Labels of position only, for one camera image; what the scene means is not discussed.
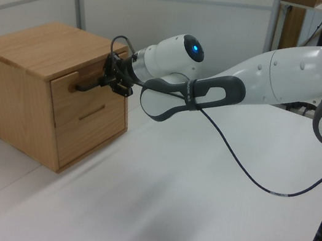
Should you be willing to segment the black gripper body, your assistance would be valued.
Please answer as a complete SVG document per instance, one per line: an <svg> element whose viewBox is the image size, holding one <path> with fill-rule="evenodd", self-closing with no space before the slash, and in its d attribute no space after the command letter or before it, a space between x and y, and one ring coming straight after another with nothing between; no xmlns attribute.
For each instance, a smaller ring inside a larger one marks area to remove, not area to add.
<svg viewBox="0 0 322 241"><path fill-rule="evenodd" d="M127 57L122 59L118 55L115 55L114 59L114 69L117 82L123 86L133 87L133 79L128 72L128 69L131 69L132 66L132 58Z"/></svg>

